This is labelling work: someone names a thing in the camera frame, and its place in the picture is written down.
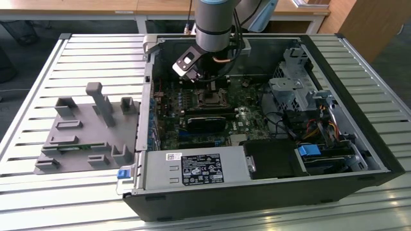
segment green circuit board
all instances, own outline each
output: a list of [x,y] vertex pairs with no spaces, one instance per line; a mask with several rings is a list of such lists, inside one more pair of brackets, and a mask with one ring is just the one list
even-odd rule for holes
[[167,112],[161,113],[159,127],[162,150],[175,150],[195,147],[225,147],[237,145],[231,135],[243,134],[247,140],[270,138],[270,130],[258,103],[262,84],[243,86],[245,77],[233,77],[231,84],[225,88],[227,103],[237,108],[238,115],[226,122],[225,131],[209,134],[190,134],[185,129],[186,117],[181,114],[189,106],[198,102],[197,89],[185,90],[177,84],[165,90],[162,104],[170,105]]

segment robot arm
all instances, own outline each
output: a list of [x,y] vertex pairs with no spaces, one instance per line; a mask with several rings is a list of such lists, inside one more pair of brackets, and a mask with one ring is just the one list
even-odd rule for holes
[[234,63],[227,63],[235,62],[243,46],[239,32],[237,44],[231,46],[231,26],[235,24],[238,31],[243,27],[261,32],[270,21],[277,2],[278,0],[198,0],[197,45],[173,66],[181,77],[193,82],[210,82],[215,76],[222,76],[219,70],[226,65],[230,65],[230,72]]

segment power supply label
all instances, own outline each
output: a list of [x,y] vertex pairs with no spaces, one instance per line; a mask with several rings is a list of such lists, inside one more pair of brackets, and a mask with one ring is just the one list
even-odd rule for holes
[[223,183],[221,154],[182,156],[182,174],[186,186]]

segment metal workbench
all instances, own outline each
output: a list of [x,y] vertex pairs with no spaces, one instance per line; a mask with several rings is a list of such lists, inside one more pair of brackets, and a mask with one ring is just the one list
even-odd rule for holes
[[117,194],[117,170],[33,174],[58,97],[91,103],[86,85],[99,81],[111,102],[123,96],[141,99],[143,35],[73,35],[58,41],[0,144],[0,230],[361,231],[410,226],[411,111],[345,39],[311,38],[405,167],[403,176],[335,203],[146,223]]

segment motherboard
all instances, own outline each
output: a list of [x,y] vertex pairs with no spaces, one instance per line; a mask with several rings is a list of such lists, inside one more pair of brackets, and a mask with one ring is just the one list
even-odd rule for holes
[[247,76],[217,82],[213,90],[163,81],[155,94],[161,149],[238,146],[242,141],[269,139],[262,87]]

